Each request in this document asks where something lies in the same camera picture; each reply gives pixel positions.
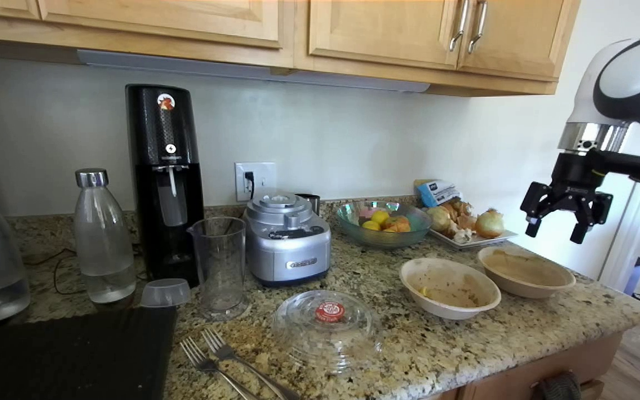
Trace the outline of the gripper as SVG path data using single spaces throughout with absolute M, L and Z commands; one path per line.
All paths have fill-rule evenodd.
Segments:
M 558 156 L 550 185 L 532 182 L 520 210 L 526 214 L 526 235 L 536 237 L 542 219 L 557 210 L 573 212 L 576 225 L 571 241 L 582 244 L 595 224 L 604 224 L 614 196 L 597 192 L 605 172 L 599 172 L 594 153 L 562 153 Z

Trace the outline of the beige bowl with brown residue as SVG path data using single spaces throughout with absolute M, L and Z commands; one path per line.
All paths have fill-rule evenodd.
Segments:
M 477 258 L 498 288 L 521 298 L 550 298 L 576 284 L 569 269 L 524 249 L 487 247 Z

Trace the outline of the glass fruit bowl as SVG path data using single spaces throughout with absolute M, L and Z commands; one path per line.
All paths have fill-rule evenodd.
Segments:
M 386 210 L 390 216 L 407 216 L 411 222 L 412 231 L 396 233 L 362 228 L 362 223 L 370 220 L 371 215 L 378 209 Z M 412 205 L 398 202 L 356 201 L 345 203 L 337 209 L 336 219 L 345 233 L 358 243 L 384 249 L 417 244 L 424 239 L 432 225 L 431 218 L 424 211 Z

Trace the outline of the brown onion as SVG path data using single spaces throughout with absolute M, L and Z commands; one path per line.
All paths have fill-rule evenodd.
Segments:
M 500 237 L 506 230 L 503 213 L 495 208 L 489 208 L 477 217 L 473 228 L 480 237 L 489 239 Z
M 427 208 L 425 212 L 432 220 L 432 230 L 441 233 L 452 228 L 452 223 L 454 223 L 452 213 L 446 207 L 431 207 Z

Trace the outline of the white rectangular plate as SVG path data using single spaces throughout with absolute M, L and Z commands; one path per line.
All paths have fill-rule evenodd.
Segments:
M 478 234 L 473 234 L 472 238 L 470 238 L 467 242 L 464 242 L 464 243 L 455 242 L 451 238 L 448 238 L 433 229 L 430 229 L 428 231 L 428 235 L 434 238 L 437 238 L 440 242 L 454 249 L 467 249 L 467 248 L 473 248 L 473 247 L 487 246 L 493 243 L 502 243 L 507 241 L 509 238 L 518 236 L 518 233 L 506 230 L 496 238 L 484 238 L 482 236 L 479 236 Z

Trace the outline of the heap of garlic and shallots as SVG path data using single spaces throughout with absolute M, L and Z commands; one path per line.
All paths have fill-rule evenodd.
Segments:
M 446 228 L 442 228 L 443 236 L 452 239 L 455 243 L 463 244 L 472 240 L 475 233 L 477 216 L 473 215 L 473 207 L 468 202 L 453 198 L 449 202 L 442 203 L 449 216 L 450 222 Z

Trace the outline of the blue and white packet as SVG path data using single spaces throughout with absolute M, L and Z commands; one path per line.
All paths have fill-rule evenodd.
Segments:
M 455 184 L 442 179 L 416 179 L 413 185 L 417 197 L 427 208 L 439 207 L 454 199 L 462 200 L 463 197 Z

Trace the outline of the orange fruit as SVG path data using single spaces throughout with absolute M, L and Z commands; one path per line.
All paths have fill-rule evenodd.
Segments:
M 389 216 L 381 223 L 382 231 L 404 233 L 412 231 L 411 222 L 407 216 Z

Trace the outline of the grey towel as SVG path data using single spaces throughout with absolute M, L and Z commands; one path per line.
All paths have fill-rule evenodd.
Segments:
M 582 400 L 579 380 L 571 372 L 562 372 L 537 383 L 531 400 Z

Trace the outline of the black cup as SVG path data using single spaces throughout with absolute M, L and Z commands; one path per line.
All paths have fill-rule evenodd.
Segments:
M 305 198 L 305 200 L 307 200 L 310 203 L 312 207 L 312 211 L 313 213 L 315 213 L 315 215 L 317 216 L 322 215 L 320 210 L 321 198 L 319 195 L 315 195 L 313 193 L 296 193 L 296 195 L 297 197 Z

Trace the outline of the clear measuring jug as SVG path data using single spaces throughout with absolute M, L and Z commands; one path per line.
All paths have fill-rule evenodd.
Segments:
M 195 253 L 203 318 L 224 322 L 241 316 L 248 306 L 244 290 L 246 223 L 218 216 L 197 221 L 186 231 Z

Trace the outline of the silver fork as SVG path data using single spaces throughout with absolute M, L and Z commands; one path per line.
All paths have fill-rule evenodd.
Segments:
M 268 375 L 260 372 L 251 363 L 242 359 L 236 354 L 236 350 L 229 346 L 216 330 L 206 328 L 202 332 L 202 337 L 208 348 L 213 352 L 216 358 L 223 361 L 235 361 L 246 367 L 249 372 L 256 375 L 262 383 L 264 383 L 280 400 L 301 400 L 299 393 L 281 385 Z
M 201 351 L 200 347 L 193 341 L 193 339 L 191 339 L 190 337 L 186 337 L 185 339 L 181 340 L 180 345 L 186 357 L 188 357 L 193 367 L 195 367 L 198 371 L 218 374 L 224 380 L 226 380 L 226 382 L 228 382 L 228 384 L 231 385 L 231 387 L 236 390 L 239 395 L 241 395 L 243 400 L 261 400 L 250 390 L 246 389 L 244 385 L 226 374 L 226 372 L 222 371 L 215 361 L 206 357 L 206 355 Z

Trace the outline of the black soda maker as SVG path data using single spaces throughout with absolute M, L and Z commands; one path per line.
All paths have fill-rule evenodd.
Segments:
M 139 240 L 147 278 L 199 284 L 188 229 L 204 217 L 191 94 L 127 84 L 128 137 Z

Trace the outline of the black mat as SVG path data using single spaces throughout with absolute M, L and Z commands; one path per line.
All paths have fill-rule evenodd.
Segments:
M 0 400 L 162 400 L 177 310 L 0 327 Z

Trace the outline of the white wall socket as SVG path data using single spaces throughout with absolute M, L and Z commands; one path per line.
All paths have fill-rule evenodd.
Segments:
M 277 186 L 277 167 L 274 162 L 234 162 L 236 202 L 247 202 L 252 193 Z

